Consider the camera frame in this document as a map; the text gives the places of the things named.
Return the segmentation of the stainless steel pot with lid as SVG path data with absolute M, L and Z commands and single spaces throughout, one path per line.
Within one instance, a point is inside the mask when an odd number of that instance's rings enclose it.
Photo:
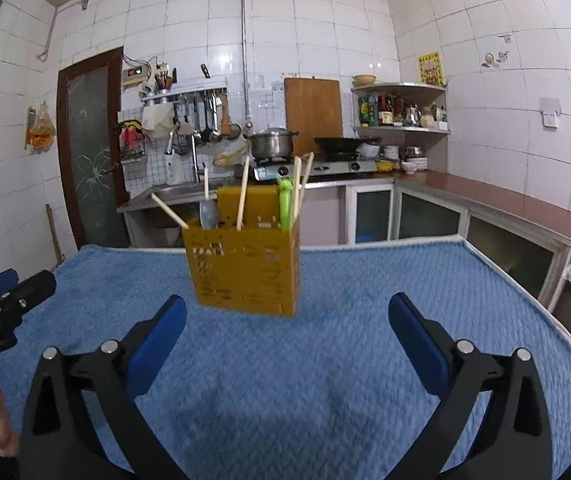
M 299 134 L 285 128 L 270 127 L 251 134 L 250 154 L 256 160 L 287 159 L 294 155 L 294 139 Z

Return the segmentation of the stainless gas stove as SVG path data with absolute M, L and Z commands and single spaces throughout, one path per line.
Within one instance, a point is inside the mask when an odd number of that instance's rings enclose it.
M 372 174 L 377 171 L 373 159 L 334 160 L 327 162 L 324 158 L 315 159 L 311 165 L 310 179 L 328 176 L 345 176 L 345 174 Z M 276 181 L 280 178 L 294 178 L 294 160 L 268 160 L 268 162 L 251 162 L 248 176 L 257 182 Z

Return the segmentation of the metal spoon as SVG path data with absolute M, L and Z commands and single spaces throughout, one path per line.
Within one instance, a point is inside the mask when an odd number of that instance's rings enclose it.
M 200 227 L 203 230 L 217 229 L 219 224 L 219 209 L 215 200 L 200 202 Z

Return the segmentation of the beige bowl on shelf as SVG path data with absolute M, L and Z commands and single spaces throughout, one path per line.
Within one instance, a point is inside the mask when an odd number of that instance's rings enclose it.
M 367 86 L 368 84 L 374 84 L 377 81 L 377 77 L 371 74 L 355 75 L 353 77 L 353 83 L 356 87 Z

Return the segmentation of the black wok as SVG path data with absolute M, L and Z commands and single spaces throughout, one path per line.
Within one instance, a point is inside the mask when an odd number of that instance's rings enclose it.
M 347 155 L 358 151 L 363 144 L 379 145 L 381 136 L 366 136 L 361 138 L 315 138 L 315 143 L 325 155 Z

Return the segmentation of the vertical metal pipe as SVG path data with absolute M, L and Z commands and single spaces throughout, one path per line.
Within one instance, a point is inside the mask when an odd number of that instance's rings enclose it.
M 250 122 L 252 116 L 250 116 L 250 81 L 248 80 L 246 0 L 240 0 L 240 9 L 244 115 L 245 121 Z

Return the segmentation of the stainless steel sink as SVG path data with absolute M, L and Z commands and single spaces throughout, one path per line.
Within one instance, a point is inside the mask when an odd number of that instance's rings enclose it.
M 151 188 L 148 195 L 156 195 L 164 202 L 167 200 L 187 200 L 189 197 L 196 197 L 198 200 L 205 196 L 208 191 L 209 196 L 214 196 L 218 188 L 234 183 L 233 179 L 214 179 L 208 184 L 204 182 L 183 182 L 176 185 L 157 185 Z

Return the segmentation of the corner shelf unit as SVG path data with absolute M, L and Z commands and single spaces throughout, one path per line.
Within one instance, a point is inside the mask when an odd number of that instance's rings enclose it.
M 449 118 L 445 84 L 380 82 L 351 88 L 353 130 L 363 140 L 396 145 L 399 157 L 427 159 L 427 168 L 448 169 Z

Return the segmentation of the wooden cutting board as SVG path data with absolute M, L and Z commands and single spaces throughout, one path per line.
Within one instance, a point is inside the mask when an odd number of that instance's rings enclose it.
M 341 138 L 343 114 L 340 83 L 318 78 L 284 79 L 287 129 L 296 132 L 294 155 L 319 151 L 316 138 Z

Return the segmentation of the green handled utensil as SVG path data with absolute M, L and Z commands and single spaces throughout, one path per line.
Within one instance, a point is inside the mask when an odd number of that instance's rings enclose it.
M 290 178 L 280 178 L 278 188 L 280 226 L 283 231 L 288 231 L 291 229 L 294 183 Z

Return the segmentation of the chrome faucet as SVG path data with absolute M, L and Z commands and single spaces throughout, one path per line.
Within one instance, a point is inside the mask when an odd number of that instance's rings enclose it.
M 186 156 L 190 156 L 191 181 L 200 182 L 202 171 L 197 159 L 195 134 L 183 134 L 180 127 L 176 126 L 171 130 L 163 153 L 166 178 L 169 185 L 189 182 L 186 176 Z

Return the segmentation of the hanging plastic bag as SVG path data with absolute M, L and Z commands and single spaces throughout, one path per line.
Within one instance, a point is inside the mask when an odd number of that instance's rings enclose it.
M 56 128 L 46 101 L 38 108 L 29 107 L 26 120 L 24 148 L 31 153 L 49 151 L 56 137 Z

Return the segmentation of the yellow wall poster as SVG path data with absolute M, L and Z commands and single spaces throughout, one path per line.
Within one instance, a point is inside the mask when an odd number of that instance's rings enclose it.
M 444 87 L 444 71 L 441 54 L 438 51 L 420 55 L 417 58 L 418 73 L 422 84 Z

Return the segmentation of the glass cabinet door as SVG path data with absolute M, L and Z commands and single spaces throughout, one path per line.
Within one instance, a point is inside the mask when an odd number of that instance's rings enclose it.
M 346 235 L 349 245 L 383 243 L 393 238 L 394 185 L 346 188 Z

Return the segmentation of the blue textured towel mat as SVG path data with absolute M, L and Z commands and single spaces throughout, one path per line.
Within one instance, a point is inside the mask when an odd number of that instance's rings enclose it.
M 201 306 L 181 252 L 90 246 L 56 281 L 0 356 L 14 425 L 45 348 L 92 351 L 179 295 L 186 329 L 136 403 L 189 477 L 381 479 L 437 405 L 389 326 L 389 299 L 403 292 L 453 338 L 501 356 L 532 352 L 552 471 L 571 463 L 571 337 L 462 242 L 303 252 L 293 318 Z

